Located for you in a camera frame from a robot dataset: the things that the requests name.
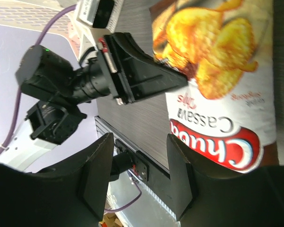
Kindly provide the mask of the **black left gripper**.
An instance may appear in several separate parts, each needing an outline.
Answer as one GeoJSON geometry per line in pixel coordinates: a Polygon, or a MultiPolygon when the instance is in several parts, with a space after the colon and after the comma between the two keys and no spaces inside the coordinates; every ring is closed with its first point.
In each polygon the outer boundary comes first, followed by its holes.
{"type": "Polygon", "coordinates": [[[112,95],[120,104],[135,103],[187,86],[184,74],[155,62],[130,33],[103,36],[103,52],[74,71],[71,103],[112,95]]]}

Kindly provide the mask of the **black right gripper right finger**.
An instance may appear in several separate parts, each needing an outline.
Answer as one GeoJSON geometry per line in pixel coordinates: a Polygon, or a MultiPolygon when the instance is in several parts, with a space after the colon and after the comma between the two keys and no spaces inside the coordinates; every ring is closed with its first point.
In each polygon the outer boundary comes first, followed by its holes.
{"type": "Polygon", "coordinates": [[[183,227],[284,227],[284,166],[246,174],[167,136],[172,210],[183,227]]]}

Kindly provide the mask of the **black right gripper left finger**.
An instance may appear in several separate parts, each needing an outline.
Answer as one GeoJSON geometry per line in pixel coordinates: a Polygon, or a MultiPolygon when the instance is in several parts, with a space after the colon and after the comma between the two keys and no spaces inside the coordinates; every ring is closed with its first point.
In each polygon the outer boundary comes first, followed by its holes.
{"type": "Polygon", "coordinates": [[[114,151],[106,133],[37,173],[0,164],[0,227],[96,227],[102,220],[114,151]]]}

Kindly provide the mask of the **brown Chuba cassava chips bag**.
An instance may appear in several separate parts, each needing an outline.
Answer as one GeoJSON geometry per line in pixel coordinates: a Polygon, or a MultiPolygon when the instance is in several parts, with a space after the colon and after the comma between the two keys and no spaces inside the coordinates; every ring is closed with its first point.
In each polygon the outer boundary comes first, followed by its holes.
{"type": "Polygon", "coordinates": [[[166,93],[170,130],[193,151],[246,173],[279,164],[271,0],[161,0],[154,59],[188,84],[166,93]]]}

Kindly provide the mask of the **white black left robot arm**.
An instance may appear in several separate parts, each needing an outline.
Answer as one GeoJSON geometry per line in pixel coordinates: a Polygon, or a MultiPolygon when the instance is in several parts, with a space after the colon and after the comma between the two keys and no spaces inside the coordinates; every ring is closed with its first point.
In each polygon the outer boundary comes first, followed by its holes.
{"type": "Polygon", "coordinates": [[[119,105],[136,103],[185,87],[179,71],[156,62],[130,33],[98,39],[86,66],[74,70],[51,50],[36,44],[22,58],[16,79],[20,92],[36,98],[9,142],[0,148],[0,164],[26,170],[41,156],[63,144],[87,117],[78,106],[111,96],[119,105]]]}

